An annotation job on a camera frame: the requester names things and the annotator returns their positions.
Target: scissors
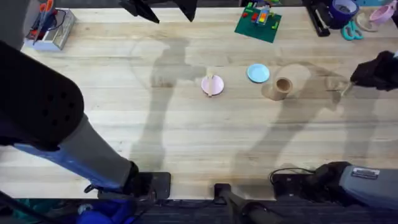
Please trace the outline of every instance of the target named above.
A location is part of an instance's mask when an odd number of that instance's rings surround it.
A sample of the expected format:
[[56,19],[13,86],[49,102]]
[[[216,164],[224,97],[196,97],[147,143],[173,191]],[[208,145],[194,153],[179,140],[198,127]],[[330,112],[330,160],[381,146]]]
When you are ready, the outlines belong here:
[[341,29],[341,34],[346,40],[362,40],[363,35],[353,20]]
[[49,16],[53,14],[54,10],[54,0],[47,0],[46,3],[40,4],[39,28],[37,29],[35,39],[33,40],[33,45],[37,42],[37,39],[42,32],[45,21],[49,18]]

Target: teal scissors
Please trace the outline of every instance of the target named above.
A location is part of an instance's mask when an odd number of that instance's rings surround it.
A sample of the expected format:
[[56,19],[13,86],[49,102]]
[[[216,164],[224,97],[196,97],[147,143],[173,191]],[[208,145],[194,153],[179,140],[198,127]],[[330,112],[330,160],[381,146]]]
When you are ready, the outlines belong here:
[[363,35],[359,28],[356,26],[354,21],[349,21],[347,25],[345,25],[341,29],[341,34],[346,40],[362,40]]

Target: blue plate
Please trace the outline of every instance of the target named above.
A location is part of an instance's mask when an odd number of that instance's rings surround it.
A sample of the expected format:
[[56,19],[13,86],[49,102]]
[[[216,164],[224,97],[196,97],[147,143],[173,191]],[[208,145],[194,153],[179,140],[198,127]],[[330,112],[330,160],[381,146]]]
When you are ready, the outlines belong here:
[[249,79],[255,83],[263,83],[269,79],[269,70],[265,65],[250,65],[247,72]]

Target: pink cup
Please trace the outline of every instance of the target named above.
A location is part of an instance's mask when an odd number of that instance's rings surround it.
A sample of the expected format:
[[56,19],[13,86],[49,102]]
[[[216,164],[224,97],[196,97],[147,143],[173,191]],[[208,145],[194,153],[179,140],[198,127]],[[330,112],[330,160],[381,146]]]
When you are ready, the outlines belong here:
[[393,0],[390,4],[381,6],[371,14],[369,20],[377,25],[385,23],[394,14],[396,5],[397,0]]

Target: pink plate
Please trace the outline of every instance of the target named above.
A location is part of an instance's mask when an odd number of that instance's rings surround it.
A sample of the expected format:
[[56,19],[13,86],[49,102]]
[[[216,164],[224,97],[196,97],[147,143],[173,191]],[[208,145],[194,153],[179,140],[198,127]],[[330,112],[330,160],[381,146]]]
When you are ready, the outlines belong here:
[[[224,90],[224,81],[218,75],[213,75],[212,95],[220,94]],[[205,77],[201,80],[201,89],[208,94],[209,90],[209,79]]]

